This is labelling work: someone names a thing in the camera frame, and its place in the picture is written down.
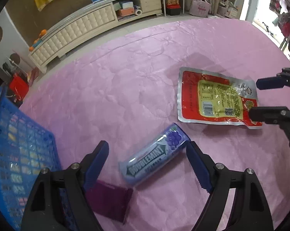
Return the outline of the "purple snack packet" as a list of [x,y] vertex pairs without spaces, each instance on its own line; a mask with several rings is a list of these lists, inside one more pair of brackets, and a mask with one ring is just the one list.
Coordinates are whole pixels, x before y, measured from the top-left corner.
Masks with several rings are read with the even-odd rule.
[[86,191],[92,211],[114,221],[125,222],[133,189],[108,184],[98,180]]

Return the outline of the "pink shopping bag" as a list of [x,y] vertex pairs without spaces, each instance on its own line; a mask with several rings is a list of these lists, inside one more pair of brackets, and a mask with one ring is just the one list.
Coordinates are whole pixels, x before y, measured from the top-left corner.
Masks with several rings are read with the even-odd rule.
[[196,17],[207,18],[211,9],[211,3],[208,0],[193,0],[189,14]]

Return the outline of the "pink quilted mat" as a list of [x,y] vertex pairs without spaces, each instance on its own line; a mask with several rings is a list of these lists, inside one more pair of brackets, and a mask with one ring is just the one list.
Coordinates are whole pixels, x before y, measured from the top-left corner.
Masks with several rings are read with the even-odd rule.
[[[92,42],[46,73],[21,110],[51,131],[63,168],[81,161],[105,140],[109,156],[99,179],[125,182],[119,162],[178,122],[181,67],[243,80],[275,76],[290,61],[259,29],[234,19],[191,19],[161,24],[97,45]],[[255,170],[274,226],[290,211],[290,147],[278,126],[179,123],[215,162]]]

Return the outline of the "cream TV cabinet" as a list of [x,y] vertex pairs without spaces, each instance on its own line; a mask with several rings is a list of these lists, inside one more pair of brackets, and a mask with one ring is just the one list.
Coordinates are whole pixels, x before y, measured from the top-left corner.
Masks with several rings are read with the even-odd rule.
[[87,40],[123,24],[161,13],[161,0],[100,0],[52,26],[28,56],[41,72],[46,73],[49,62]]

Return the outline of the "red and yellow snack bag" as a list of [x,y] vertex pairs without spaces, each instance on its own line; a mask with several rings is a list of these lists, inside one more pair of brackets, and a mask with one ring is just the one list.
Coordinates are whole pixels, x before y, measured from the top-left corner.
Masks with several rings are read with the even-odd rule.
[[189,67],[179,69],[177,113],[183,123],[260,129],[262,123],[249,117],[249,110],[257,106],[253,80]]

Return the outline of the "blue plastic basket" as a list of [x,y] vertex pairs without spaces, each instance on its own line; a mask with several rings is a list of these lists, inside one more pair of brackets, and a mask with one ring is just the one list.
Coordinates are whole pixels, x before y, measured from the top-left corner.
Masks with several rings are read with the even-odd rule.
[[41,169],[62,169],[52,132],[24,114],[0,87],[0,211],[20,230],[27,198]]

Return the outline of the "red bag on floor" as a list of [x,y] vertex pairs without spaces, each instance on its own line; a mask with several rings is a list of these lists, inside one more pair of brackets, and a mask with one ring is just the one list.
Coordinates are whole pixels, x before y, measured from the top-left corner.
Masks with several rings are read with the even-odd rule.
[[23,101],[29,91],[28,83],[25,82],[17,73],[12,76],[9,88],[14,92],[19,101]]

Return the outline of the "blue Doublemint gum pack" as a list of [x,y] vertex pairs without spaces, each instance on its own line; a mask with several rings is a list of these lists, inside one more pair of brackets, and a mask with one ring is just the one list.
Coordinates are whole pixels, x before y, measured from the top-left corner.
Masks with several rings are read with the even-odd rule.
[[119,162],[124,181],[133,187],[142,183],[178,155],[190,141],[177,124],[169,125],[138,152]]

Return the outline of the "oranges on cabinet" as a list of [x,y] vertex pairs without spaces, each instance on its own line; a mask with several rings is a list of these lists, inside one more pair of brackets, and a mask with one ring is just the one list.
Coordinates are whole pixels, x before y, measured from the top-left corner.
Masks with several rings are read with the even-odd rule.
[[42,30],[41,32],[40,32],[40,34],[39,34],[39,36],[38,36],[38,39],[36,39],[34,42],[33,42],[33,44],[32,44],[32,46],[31,47],[29,47],[29,51],[31,52],[31,51],[33,51],[40,43],[41,43],[41,41],[42,41],[42,37],[45,35],[47,33],[47,30],[46,29],[44,29],[44,30]]

